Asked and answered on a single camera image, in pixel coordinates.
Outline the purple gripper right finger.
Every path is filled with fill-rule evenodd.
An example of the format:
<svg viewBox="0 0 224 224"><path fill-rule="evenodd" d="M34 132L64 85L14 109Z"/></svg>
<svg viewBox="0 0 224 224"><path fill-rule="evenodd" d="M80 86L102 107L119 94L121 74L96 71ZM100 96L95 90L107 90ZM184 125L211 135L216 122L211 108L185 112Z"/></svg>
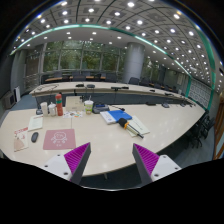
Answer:
<svg viewBox="0 0 224 224"><path fill-rule="evenodd" d="M181 169L169 156L159 156L136 143L133 144L132 154L143 185L159 180Z"/></svg>

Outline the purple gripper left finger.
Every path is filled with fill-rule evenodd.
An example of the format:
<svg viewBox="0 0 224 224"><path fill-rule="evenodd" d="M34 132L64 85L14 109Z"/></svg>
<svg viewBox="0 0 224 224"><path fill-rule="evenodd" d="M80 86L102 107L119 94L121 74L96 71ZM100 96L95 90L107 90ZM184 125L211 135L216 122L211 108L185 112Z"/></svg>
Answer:
<svg viewBox="0 0 224 224"><path fill-rule="evenodd" d="M79 184L91 154L91 144L86 143L68 153L57 154L48 160L43 169L72 183Z"/></svg>

